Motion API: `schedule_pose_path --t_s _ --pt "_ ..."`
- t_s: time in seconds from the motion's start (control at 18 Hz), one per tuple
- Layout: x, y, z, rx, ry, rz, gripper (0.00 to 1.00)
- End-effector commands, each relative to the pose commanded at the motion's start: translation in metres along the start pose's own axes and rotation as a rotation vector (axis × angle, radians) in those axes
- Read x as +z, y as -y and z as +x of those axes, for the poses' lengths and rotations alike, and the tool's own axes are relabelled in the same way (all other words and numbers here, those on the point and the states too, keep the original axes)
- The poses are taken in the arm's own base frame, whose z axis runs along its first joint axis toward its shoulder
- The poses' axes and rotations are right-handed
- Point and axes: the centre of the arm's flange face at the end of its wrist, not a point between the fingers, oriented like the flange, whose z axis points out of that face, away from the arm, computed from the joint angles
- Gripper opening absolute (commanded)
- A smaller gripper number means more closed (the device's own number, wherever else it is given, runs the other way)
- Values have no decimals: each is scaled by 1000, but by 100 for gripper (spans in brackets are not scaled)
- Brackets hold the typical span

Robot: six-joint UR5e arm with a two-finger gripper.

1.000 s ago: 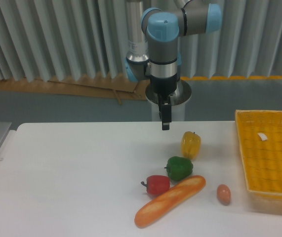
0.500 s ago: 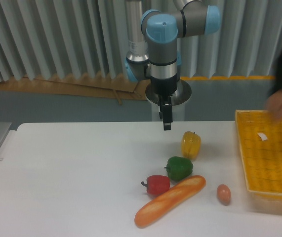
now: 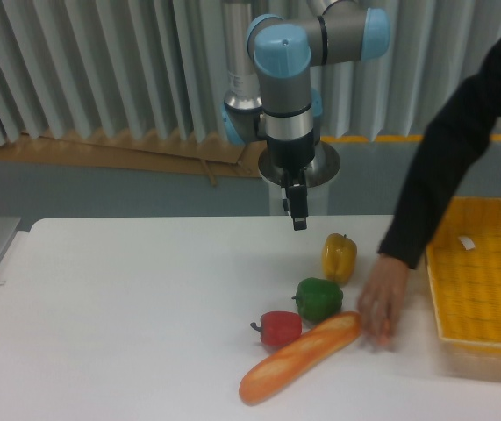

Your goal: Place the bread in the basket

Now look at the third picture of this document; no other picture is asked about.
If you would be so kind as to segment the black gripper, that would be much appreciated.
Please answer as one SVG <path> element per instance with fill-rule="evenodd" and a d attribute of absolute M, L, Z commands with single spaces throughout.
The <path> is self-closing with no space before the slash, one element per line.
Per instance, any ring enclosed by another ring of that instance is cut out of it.
<path fill-rule="evenodd" d="M 283 208 L 289 213 L 294 230 L 305 230 L 308 202 L 304 172 L 315 156 L 313 133 L 295 139 L 268 137 L 267 145 L 271 163 L 281 171 L 279 181 L 283 187 Z"/>

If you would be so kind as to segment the black sleeved forearm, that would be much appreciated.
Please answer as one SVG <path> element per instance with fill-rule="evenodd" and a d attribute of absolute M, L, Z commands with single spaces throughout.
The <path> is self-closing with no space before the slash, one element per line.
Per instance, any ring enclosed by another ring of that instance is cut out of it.
<path fill-rule="evenodd" d="M 415 268 L 469 168 L 501 118 L 501 38 L 433 120 L 414 154 L 379 251 Z"/>

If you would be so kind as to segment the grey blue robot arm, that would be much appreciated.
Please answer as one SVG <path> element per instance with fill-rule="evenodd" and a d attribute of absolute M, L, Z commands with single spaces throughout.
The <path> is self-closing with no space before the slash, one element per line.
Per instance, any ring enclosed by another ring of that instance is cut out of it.
<path fill-rule="evenodd" d="M 296 231 L 327 212 L 328 188 L 340 157 L 321 139 L 321 95 L 311 70 L 370 61 L 390 45 L 390 19 L 356 1 L 310 1 L 311 17 L 258 14 L 255 1 L 221 4 L 229 88 L 222 118 L 235 145 L 264 142 L 258 159 L 269 208 L 288 215 Z"/>

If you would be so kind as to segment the person's hand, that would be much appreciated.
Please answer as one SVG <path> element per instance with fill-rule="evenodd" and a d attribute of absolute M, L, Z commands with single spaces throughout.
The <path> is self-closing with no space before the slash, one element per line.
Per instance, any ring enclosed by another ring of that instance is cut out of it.
<path fill-rule="evenodd" d="M 386 347 L 396 334 L 410 268 L 394 257 L 380 254 L 357 302 L 362 328 L 377 346 Z"/>

